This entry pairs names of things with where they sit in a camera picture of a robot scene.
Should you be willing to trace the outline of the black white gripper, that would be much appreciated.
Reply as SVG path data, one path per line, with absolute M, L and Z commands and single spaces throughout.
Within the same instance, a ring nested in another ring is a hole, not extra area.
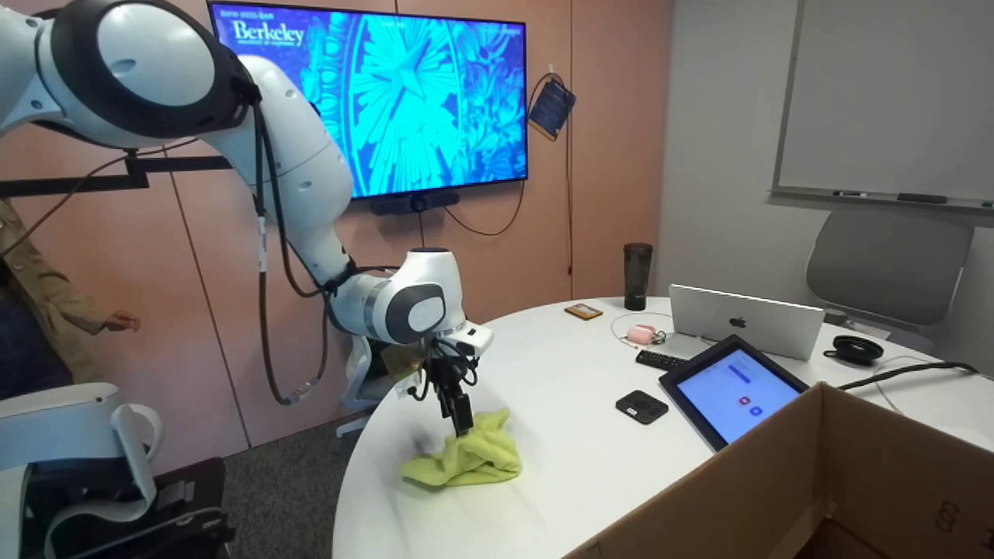
M 436 378 L 440 416 L 453 423 L 456 439 L 474 424 L 466 386 L 478 382 L 478 364 L 489 343 L 494 333 L 488 327 L 462 324 L 417 349 L 417 366 Z

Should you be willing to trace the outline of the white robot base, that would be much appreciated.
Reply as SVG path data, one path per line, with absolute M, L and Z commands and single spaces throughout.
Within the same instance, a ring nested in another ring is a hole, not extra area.
M 222 464 L 154 475 L 161 420 L 107 382 L 0 405 L 0 559 L 228 559 Z

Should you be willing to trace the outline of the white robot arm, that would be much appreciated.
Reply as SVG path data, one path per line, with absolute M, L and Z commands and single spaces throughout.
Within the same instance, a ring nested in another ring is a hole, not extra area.
M 47 17 L 0 9 L 0 131 L 40 123 L 137 151 L 202 141 L 314 281 L 330 321 L 364 343 L 423 354 L 456 431 L 488 333 L 462 314 L 456 256 L 413 250 L 395 270 L 359 268 L 336 235 L 350 172 L 318 109 L 275 63 L 225 49 L 169 0 L 69 0 Z

